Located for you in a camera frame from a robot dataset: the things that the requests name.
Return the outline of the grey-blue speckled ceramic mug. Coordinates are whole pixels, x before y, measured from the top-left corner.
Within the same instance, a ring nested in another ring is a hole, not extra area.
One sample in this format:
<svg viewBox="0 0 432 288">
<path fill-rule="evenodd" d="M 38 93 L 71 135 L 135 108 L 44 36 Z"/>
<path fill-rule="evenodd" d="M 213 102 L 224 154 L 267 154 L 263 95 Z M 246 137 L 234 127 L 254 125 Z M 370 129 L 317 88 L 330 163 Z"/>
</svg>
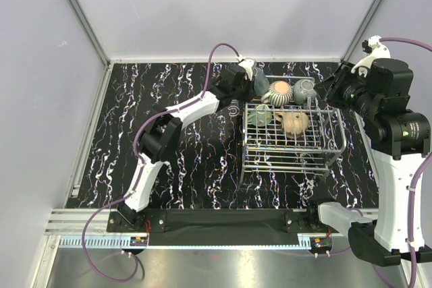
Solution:
<svg viewBox="0 0 432 288">
<path fill-rule="evenodd" d="M 293 89 L 294 102 L 304 108 L 311 108 L 313 101 L 317 97 L 315 83 L 309 79 L 298 80 Z"/>
</svg>

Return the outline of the teal faceted ceramic mug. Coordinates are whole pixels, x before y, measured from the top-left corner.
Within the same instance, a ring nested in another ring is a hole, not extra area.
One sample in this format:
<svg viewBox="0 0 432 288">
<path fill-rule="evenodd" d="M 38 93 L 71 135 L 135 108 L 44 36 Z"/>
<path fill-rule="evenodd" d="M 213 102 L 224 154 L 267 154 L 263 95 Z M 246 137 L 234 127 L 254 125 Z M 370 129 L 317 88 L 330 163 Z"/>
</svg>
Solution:
<svg viewBox="0 0 432 288">
<path fill-rule="evenodd" d="M 257 96 L 264 96 L 270 87 L 270 83 L 264 74 L 264 71 L 259 67 L 252 69 L 252 76 L 254 77 L 253 89 Z"/>
</svg>

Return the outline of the mint green cup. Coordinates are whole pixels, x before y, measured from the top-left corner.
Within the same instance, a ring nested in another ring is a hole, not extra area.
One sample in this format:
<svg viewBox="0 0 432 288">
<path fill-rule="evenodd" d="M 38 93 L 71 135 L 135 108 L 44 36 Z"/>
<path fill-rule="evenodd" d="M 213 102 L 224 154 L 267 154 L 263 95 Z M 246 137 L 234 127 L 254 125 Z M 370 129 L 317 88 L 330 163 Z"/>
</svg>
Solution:
<svg viewBox="0 0 432 288">
<path fill-rule="evenodd" d="M 265 127 L 273 121 L 273 112 L 266 104 L 260 104 L 248 113 L 247 123 L 256 127 Z"/>
</svg>

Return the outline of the white ribbed ceramic mug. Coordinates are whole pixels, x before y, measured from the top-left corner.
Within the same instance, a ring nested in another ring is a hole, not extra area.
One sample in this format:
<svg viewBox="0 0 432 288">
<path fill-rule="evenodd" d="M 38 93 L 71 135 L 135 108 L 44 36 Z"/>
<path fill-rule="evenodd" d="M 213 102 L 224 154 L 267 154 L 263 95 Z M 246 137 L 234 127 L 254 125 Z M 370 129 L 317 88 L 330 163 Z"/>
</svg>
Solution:
<svg viewBox="0 0 432 288">
<path fill-rule="evenodd" d="M 274 107 L 287 105 L 294 97 L 293 88 L 289 83 L 276 81 L 270 84 L 268 91 L 261 97 L 261 102 Z"/>
</svg>

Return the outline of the tan glazed ceramic mug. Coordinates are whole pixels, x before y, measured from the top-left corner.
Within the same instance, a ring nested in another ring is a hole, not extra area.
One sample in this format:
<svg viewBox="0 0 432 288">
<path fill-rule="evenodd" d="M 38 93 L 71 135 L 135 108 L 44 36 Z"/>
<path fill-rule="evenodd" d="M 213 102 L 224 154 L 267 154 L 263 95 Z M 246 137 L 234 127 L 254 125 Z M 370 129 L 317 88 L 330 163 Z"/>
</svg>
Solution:
<svg viewBox="0 0 432 288">
<path fill-rule="evenodd" d="M 288 138 L 301 138 L 309 127 L 306 113 L 276 111 L 275 118 L 281 124 L 281 130 Z"/>
</svg>

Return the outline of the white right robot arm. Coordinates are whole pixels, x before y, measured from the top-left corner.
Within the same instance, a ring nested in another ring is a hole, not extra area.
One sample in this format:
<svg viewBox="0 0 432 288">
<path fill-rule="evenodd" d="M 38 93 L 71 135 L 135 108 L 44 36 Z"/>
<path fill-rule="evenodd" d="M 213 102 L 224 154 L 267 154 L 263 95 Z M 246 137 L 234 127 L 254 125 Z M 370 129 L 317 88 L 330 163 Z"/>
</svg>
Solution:
<svg viewBox="0 0 432 288">
<path fill-rule="evenodd" d="M 431 159 L 431 125 L 408 108 L 414 74 L 398 59 L 374 59 L 368 65 L 343 62 L 316 85 L 331 107 L 356 113 L 371 145 L 379 189 L 376 219 L 356 214 L 341 204 L 322 200 L 306 215 L 314 232 L 326 227 L 345 236 L 354 255 L 378 266 L 431 261 L 421 229 L 421 173 Z"/>
</svg>

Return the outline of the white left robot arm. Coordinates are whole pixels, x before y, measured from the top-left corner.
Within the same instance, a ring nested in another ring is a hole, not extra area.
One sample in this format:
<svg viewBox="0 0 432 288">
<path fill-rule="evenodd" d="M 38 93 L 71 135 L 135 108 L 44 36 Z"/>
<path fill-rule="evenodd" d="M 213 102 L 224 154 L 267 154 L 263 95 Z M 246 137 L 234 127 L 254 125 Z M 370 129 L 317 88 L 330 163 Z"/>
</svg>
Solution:
<svg viewBox="0 0 432 288">
<path fill-rule="evenodd" d="M 138 159 L 136 170 L 117 207 L 128 231 L 137 232 L 144 227 L 145 215 L 141 211 L 149 205 L 160 168 L 176 152 L 182 130 L 201 117 L 228 107 L 233 100 L 252 99 L 256 74 L 257 65 L 252 59 L 230 64 L 208 90 L 180 104 L 158 109 L 144 122 L 133 143 Z"/>
</svg>

